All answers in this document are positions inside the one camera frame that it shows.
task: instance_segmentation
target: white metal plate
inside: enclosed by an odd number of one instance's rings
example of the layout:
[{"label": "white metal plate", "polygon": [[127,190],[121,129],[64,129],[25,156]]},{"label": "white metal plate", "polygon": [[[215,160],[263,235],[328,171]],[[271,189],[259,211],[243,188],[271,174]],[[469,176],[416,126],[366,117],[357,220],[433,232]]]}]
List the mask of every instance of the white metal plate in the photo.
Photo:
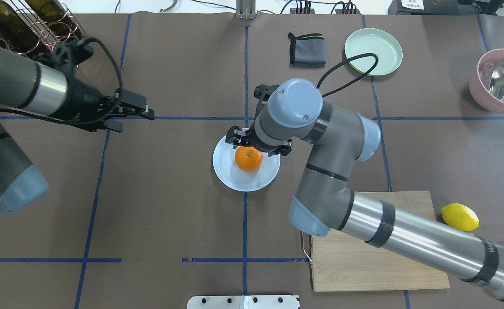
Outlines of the white metal plate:
[{"label": "white metal plate", "polygon": [[252,295],[191,297],[187,309],[299,309],[299,297],[293,295]]}]

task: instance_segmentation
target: black cable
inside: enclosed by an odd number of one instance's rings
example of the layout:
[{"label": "black cable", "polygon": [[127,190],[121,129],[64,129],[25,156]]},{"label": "black cable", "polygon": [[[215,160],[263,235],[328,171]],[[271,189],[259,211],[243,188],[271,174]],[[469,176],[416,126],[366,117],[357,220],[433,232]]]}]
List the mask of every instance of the black cable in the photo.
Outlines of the black cable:
[{"label": "black cable", "polygon": [[212,2],[206,2],[206,1],[199,1],[199,0],[191,0],[193,2],[198,2],[198,3],[203,3],[203,4],[213,4],[215,6],[222,6],[223,8],[228,8],[231,10],[237,10],[236,8],[232,8],[231,6],[224,6],[223,4],[218,4],[218,3],[212,3]]},{"label": "black cable", "polygon": [[[283,8],[281,9],[281,12],[279,14],[282,14],[284,11],[285,11],[285,8],[288,6],[288,4],[290,4],[290,2],[292,2],[294,0],[288,0],[286,3],[285,3],[285,6],[283,6]],[[300,3],[302,1],[305,1],[305,2],[309,2],[309,8],[307,9],[307,13],[309,14],[309,11],[311,11],[311,4],[312,3],[318,3],[318,4],[339,4],[340,2],[342,1],[338,1],[338,2],[321,2],[321,1],[310,1],[310,0],[296,0],[297,2],[300,1]]]},{"label": "black cable", "polygon": [[283,6],[281,12],[279,14],[282,14],[284,11],[285,11],[285,8],[288,6],[288,4],[290,4],[290,2],[292,2],[293,0],[288,0],[286,3],[285,3],[285,6]]},{"label": "black cable", "polygon": [[330,14],[332,14],[334,12],[334,10],[338,6],[338,4],[342,4],[342,14],[343,14],[343,12],[344,12],[344,5],[346,5],[343,1],[336,2],[336,4],[332,7],[332,10],[330,11]]},{"label": "black cable", "polygon": [[[101,48],[103,49],[103,51],[105,52],[107,57],[109,57],[109,60],[111,61],[111,64],[113,65],[113,67],[115,68],[115,71],[116,71],[116,77],[118,79],[118,88],[122,89],[122,75],[120,73],[120,69],[118,68],[118,66],[116,64],[115,59],[113,58],[113,56],[111,55],[111,53],[109,52],[107,47],[102,43],[102,41],[100,41],[99,39],[96,39],[95,37],[88,37],[86,39],[82,39],[81,41],[79,41],[79,43],[77,43],[77,47],[83,47],[85,45],[88,45],[89,43],[99,44],[99,46],[101,46]],[[39,115],[35,115],[35,114],[23,112],[23,111],[18,111],[16,109],[9,109],[9,108],[0,108],[0,112],[18,114],[18,115],[27,116],[27,117],[40,119],[42,121],[48,121],[48,122],[57,123],[57,124],[87,125],[87,124],[93,124],[93,123],[98,123],[100,121],[104,121],[119,106],[120,106],[120,96],[118,94],[115,94],[115,102],[114,102],[113,106],[111,107],[111,109],[109,109],[109,111],[107,111],[105,114],[103,114],[103,116],[96,118],[92,121],[60,121],[57,119],[39,116]]]},{"label": "black cable", "polygon": [[334,67],[332,67],[331,69],[329,69],[322,77],[321,79],[319,79],[319,82],[317,83],[317,88],[319,88],[322,84],[322,82],[325,80],[325,78],[327,78],[327,76],[330,75],[330,73],[334,72],[336,69],[338,69],[339,67],[341,67],[342,65],[345,65],[346,63],[349,63],[351,61],[354,61],[354,60],[357,60],[357,59],[360,59],[360,58],[364,58],[364,57],[374,57],[374,64],[370,67],[370,69],[368,69],[366,72],[364,72],[363,74],[361,74],[361,76],[359,76],[358,78],[355,78],[354,80],[348,82],[347,84],[343,85],[342,87],[340,88],[337,88],[335,90],[332,90],[330,92],[327,92],[326,94],[323,94],[322,97],[327,97],[331,94],[335,94],[336,92],[339,92],[340,90],[342,90],[343,88],[346,88],[347,86],[350,86],[351,84],[353,84],[354,82],[360,80],[361,78],[365,77],[368,75],[368,73],[372,72],[372,70],[374,70],[374,68],[376,68],[376,65],[378,65],[378,57],[377,55],[373,54],[373,53],[365,53],[365,54],[361,54],[361,55],[356,55],[356,56],[353,56],[351,58],[348,58],[338,64],[336,64]]},{"label": "black cable", "polygon": [[120,2],[121,2],[121,1],[122,1],[122,0],[118,0],[118,3],[117,3],[117,4],[116,4],[116,6],[115,6],[115,13],[116,13],[116,10],[118,9],[118,6],[119,6],[119,4],[120,4]]}]

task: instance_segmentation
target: orange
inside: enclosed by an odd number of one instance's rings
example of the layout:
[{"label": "orange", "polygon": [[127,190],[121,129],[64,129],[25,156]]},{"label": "orange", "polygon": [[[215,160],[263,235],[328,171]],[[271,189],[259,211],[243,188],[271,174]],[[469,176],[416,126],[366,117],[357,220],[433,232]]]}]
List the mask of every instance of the orange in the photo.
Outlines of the orange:
[{"label": "orange", "polygon": [[235,152],[237,166],[245,172],[253,172],[260,168],[264,154],[252,146],[240,146]]}]

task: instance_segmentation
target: light blue joint cover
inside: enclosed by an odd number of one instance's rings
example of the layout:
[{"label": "light blue joint cover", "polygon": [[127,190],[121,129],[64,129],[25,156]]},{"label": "light blue joint cover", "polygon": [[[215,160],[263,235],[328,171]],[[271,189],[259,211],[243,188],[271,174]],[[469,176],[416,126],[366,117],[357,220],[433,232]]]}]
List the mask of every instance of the light blue joint cover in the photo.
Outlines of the light blue joint cover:
[{"label": "light blue joint cover", "polygon": [[295,228],[309,235],[325,237],[330,231],[330,228],[315,217],[296,196],[292,198],[292,205],[290,211],[288,211],[288,221]]},{"label": "light blue joint cover", "polygon": [[38,166],[29,166],[13,180],[0,197],[0,212],[12,215],[34,202],[48,190],[50,186]]},{"label": "light blue joint cover", "polygon": [[309,80],[289,79],[269,96],[267,109],[271,118],[283,127],[305,127],[319,117],[322,94]]},{"label": "light blue joint cover", "polygon": [[361,119],[362,133],[364,135],[361,155],[357,158],[357,161],[367,161],[370,157],[372,157],[374,151],[378,149],[378,145],[380,144],[380,127],[374,121],[366,119],[359,113],[357,114]]}]

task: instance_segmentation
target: white label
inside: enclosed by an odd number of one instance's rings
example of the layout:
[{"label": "white label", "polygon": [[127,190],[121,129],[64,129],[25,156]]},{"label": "white label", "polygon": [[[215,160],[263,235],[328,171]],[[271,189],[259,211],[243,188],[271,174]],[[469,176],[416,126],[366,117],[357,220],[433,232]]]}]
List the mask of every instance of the white label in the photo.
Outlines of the white label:
[{"label": "white label", "polygon": [[405,8],[423,10],[423,0],[401,0],[401,4]]}]

